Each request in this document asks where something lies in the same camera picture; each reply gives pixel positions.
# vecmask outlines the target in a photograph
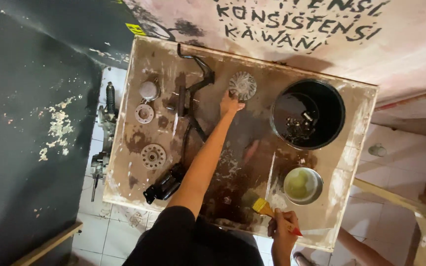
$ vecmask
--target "paint brush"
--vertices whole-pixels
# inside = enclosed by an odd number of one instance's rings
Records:
[[[275,218],[275,213],[271,209],[269,202],[267,202],[263,198],[258,198],[256,202],[254,202],[254,204],[252,205],[252,209],[260,215],[267,215],[271,218]],[[293,233],[294,235],[297,235],[299,237],[303,236],[302,233],[300,233],[300,230],[295,225],[293,225],[287,220],[285,221],[285,224],[290,233]]]

